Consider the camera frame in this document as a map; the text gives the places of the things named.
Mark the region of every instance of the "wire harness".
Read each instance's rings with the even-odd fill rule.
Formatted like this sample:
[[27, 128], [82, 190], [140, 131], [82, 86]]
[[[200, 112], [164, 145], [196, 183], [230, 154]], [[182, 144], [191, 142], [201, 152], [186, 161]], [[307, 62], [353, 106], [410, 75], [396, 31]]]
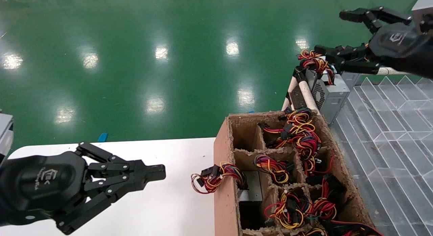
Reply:
[[214, 193], [226, 176], [236, 179], [240, 189], [248, 188], [245, 174], [230, 162], [221, 162], [219, 166], [214, 165], [201, 171], [201, 174], [191, 174], [191, 185], [198, 193]]

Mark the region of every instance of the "green epoxy floor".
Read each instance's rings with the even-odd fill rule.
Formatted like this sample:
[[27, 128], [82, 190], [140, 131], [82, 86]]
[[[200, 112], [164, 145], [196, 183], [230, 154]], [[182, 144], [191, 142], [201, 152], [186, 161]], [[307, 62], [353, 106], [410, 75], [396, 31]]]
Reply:
[[367, 42], [341, 9], [415, 2], [0, 0], [13, 150], [215, 136], [229, 113], [280, 109], [300, 46]]

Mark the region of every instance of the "power supply unit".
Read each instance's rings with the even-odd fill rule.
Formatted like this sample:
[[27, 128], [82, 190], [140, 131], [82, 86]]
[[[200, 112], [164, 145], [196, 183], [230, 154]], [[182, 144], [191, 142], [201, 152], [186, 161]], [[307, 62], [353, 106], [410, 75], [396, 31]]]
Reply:
[[328, 74], [323, 74], [322, 79], [319, 80], [315, 71], [307, 70], [305, 76], [320, 114], [325, 117], [326, 122], [330, 125], [337, 117], [337, 114], [346, 101], [351, 88], [353, 88], [356, 81], [359, 79], [359, 74], [347, 74], [346, 79], [351, 88], [348, 87], [340, 74], [335, 74], [334, 85], [325, 85], [324, 82], [327, 82]]

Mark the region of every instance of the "white pipe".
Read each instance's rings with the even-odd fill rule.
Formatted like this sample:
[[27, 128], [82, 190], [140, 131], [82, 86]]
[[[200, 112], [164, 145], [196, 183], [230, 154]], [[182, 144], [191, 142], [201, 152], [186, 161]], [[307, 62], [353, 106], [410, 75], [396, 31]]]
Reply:
[[316, 102], [311, 94], [310, 88], [306, 81], [301, 81], [299, 83], [299, 88], [302, 93], [303, 99], [305, 100], [306, 106], [311, 110], [316, 110], [318, 114], [320, 114], [319, 109], [317, 108]]
[[378, 74], [382, 75], [382, 74], [409, 74], [409, 73], [404, 71], [397, 71], [394, 68], [390, 68], [390, 67], [382, 67], [379, 68]]
[[282, 111], [284, 111], [289, 105], [292, 108], [292, 110], [294, 110], [293, 102], [291, 102], [291, 100], [289, 100], [288, 97], [290, 96], [290, 93], [295, 89], [296, 86], [297, 86], [296, 78], [292, 77], [289, 88], [287, 90], [286, 97], [284, 98], [283, 107], [281, 108]]

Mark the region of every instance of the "black connector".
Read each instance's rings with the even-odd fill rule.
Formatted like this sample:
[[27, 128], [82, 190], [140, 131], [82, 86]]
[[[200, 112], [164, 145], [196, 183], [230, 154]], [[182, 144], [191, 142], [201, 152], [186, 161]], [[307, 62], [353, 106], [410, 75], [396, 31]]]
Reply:
[[297, 212], [291, 213], [291, 221], [292, 223], [300, 223], [300, 218]]
[[288, 140], [289, 139], [289, 133], [286, 130], [281, 131], [280, 138], [282, 140]]
[[201, 174], [200, 176], [209, 176], [210, 174], [212, 174], [212, 167], [210, 168], [206, 168], [205, 170], [201, 170]]
[[306, 178], [306, 183], [309, 185], [320, 185], [323, 181], [323, 176], [316, 175], [316, 176], [309, 176]]
[[240, 190], [248, 190], [248, 183], [241, 185], [241, 183], [238, 181], [237, 185], [238, 185], [238, 189], [240, 189]]
[[275, 226], [275, 222], [274, 222], [274, 220], [273, 220], [272, 218], [267, 219], [267, 220], [265, 221], [265, 226], [266, 226], [266, 227], [273, 227], [273, 226]]
[[217, 177], [221, 175], [221, 168], [218, 165], [212, 167], [212, 177]]
[[278, 120], [279, 121], [287, 120], [287, 117], [286, 117], [286, 115], [281, 115], [281, 116], [278, 117]]
[[264, 123], [264, 122], [258, 123], [258, 126], [259, 126], [261, 129], [263, 129], [263, 128], [269, 128], [269, 127], [270, 127], [267, 123]]
[[332, 222], [330, 220], [320, 221], [320, 224], [322, 224], [323, 228], [328, 233], [328, 236], [340, 236], [341, 235], [337, 232], [337, 229], [334, 227], [334, 225], [332, 225]]
[[205, 170], [201, 170], [200, 176], [219, 176], [221, 174], [221, 169], [218, 165], [213, 165], [210, 168], [206, 168]]
[[198, 183], [198, 185], [200, 185], [200, 187], [203, 187], [204, 186], [204, 182], [203, 182], [203, 180], [201, 180], [201, 178], [197, 178], [197, 183]]
[[290, 173], [294, 169], [295, 169], [295, 163], [293, 163], [293, 162], [287, 162], [287, 164], [286, 164], [286, 171], [288, 173]]
[[290, 107], [287, 107], [285, 110], [284, 110], [284, 113], [286, 113], [286, 114], [291, 114], [293, 111], [292, 111], [292, 109], [290, 108]]
[[292, 126], [293, 125], [291, 123], [286, 123], [286, 125], [284, 125], [283, 130], [286, 132], [289, 132], [291, 130]]
[[289, 212], [291, 212], [291, 213], [296, 212], [297, 207], [298, 207], [297, 202], [295, 202], [292, 199], [287, 199], [286, 208]]
[[346, 187], [333, 174], [325, 174], [323, 178], [328, 182], [333, 193], [342, 194], [346, 192]]

